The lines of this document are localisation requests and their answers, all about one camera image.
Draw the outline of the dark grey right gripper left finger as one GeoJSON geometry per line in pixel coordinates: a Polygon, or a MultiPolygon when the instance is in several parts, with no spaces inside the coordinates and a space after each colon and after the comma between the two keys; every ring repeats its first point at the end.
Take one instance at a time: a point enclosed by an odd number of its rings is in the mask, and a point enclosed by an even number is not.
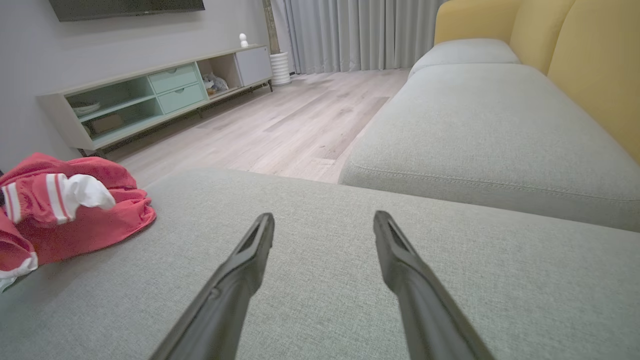
{"type": "Polygon", "coordinates": [[[265,276],[274,230],[274,215],[256,218],[151,355],[153,360],[235,359],[250,299],[265,276]]]}

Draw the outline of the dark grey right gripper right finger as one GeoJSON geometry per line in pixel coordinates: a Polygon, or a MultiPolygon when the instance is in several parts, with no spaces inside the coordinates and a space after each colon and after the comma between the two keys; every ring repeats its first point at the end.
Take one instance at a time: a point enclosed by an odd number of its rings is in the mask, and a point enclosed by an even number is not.
{"type": "Polygon", "coordinates": [[[491,360],[493,355],[393,217],[374,215],[382,279],[396,295],[412,360],[491,360]]]}

